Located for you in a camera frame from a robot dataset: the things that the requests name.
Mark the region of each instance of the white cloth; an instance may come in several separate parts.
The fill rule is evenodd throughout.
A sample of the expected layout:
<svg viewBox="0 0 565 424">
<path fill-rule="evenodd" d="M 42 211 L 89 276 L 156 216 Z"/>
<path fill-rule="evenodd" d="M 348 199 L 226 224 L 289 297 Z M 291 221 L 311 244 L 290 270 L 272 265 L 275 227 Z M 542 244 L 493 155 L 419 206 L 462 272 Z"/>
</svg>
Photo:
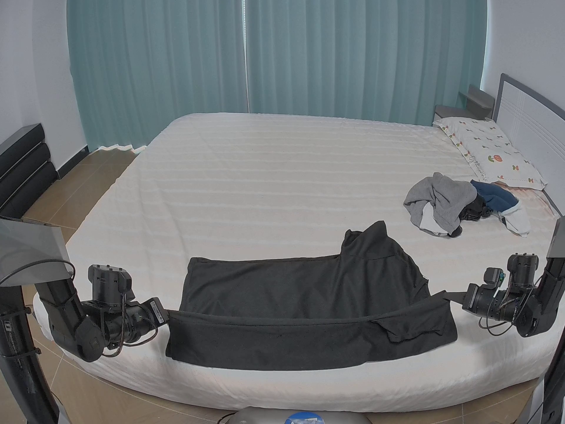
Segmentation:
<svg viewBox="0 0 565 424">
<path fill-rule="evenodd" d="M 428 202 L 422 211 L 422 221 L 420 222 L 420 229 L 426 230 L 434 234 L 434 236 L 447 236 L 448 233 L 437 224 L 433 217 L 433 206 Z"/>
<path fill-rule="evenodd" d="M 522 207 L 522 203 L 520 201 L 518 201 L 518 204 L 516 204 L 513 208 L 509 208 L 504 212 L 499 212 L 498 218 L 501 220 L 504 218 L 506 227 L 521 237 L 527 237 L 528 233 L 532 230 L 528 219 L 528 213 L 526 212 L 526 209 Z"/>
<path fill-rule="evenodd" d="M 441 171 L 476 178 L 434 127 L 331 117 L 206 114 L 171 123 L 116 180 L 67 244 L 81 300 L 92 297 L 91 264 L 127 269 L 140 301 L 178 309 L 191 257 L 229 261 L 333 255 L 346 230 L 385 220 L 387 232 L 429 278 L 429 290 L 466 291 L 508 256 L 542 253 L 556 217 L 543 193 L 519 190 L 532 232 L 515 237 L 496 218 L 465 237 L 430 237 L 402 205 L 421 178 Z M 538 269 L 536 278 L 541 274 Z M 451 304 L 458 339 L 417 356 L 322 371 L 244 371 L 194 366 L 165 356 L 169 328 L 116 358 L 79 362 L 88 373 L 165 399 L 223 409 L 404 412 L 476 399 L 540 376 L 553 327 L 522 338 L 492 337 Z M 39 298 L 34 311 L 49 322 Z"/>
</svg>

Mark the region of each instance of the black leather headboard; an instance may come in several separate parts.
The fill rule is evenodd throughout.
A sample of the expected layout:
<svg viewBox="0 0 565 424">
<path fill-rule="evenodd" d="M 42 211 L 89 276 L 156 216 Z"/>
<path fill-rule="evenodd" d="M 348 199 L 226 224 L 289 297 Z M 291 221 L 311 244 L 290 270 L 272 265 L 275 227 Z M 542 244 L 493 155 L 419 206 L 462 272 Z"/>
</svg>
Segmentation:
<svg viewBox="0 0 565 424">
<path fill-rule="evenodd" d="M 0 144 L 0 216 L 21 218 L 57 178 L 41 124 Z"/>
</svg>

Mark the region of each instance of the white label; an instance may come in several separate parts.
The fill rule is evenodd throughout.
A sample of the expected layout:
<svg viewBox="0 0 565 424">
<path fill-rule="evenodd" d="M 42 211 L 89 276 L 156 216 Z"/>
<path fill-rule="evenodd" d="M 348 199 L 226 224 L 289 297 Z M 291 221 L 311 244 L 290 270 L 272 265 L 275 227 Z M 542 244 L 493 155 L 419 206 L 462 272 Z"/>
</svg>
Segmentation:
<svg viewBox="0 0 565 424">
<path fill-rule="evenodd" d="M 157 320 L 159 321 L 159 323 L 163 323 L 165 321 L 165 319 L 163 319 L 163 316 L 161 315 L 161 312 L 159 311 L 159 308 L 157 307 L 157 303 L 155 303 L 155 301 L 152 301 L 150 303 L 150 305 L 153 308 L 153 312 L 157 316 Z"/>
</svg>

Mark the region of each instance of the blue circular logo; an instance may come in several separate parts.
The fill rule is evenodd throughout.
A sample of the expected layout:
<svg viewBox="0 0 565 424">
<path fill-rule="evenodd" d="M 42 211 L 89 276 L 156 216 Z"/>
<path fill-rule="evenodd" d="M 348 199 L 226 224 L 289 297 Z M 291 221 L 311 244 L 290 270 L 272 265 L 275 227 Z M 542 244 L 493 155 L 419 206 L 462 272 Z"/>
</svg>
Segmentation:
<svg viewBox="0 0 565 424">
<path fill-rule="evenodd" d="M 312 412 L 298 412 L 288 416 L 284 424 L 324 424 L 324 420 Z"/>
</svg>

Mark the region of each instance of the gray clothing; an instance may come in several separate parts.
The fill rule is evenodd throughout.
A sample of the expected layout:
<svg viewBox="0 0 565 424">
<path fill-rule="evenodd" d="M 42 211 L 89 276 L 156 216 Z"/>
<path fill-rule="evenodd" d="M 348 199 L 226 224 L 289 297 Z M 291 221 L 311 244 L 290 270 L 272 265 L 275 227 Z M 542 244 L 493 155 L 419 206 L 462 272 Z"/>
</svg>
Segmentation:
<svg viewBox="0 0 565 424">
<path fill-rule="evenodd" d="M 452 180 L 442 173 L 434 173 L 413 186 L 404 200 L 410 221 L 420 227 L 426 203 L 433 206 L 433 217 L 448 234 L 459 224 L 459 214 L 477 197 L 477 189 L 470 182 Z"/>
</svg>

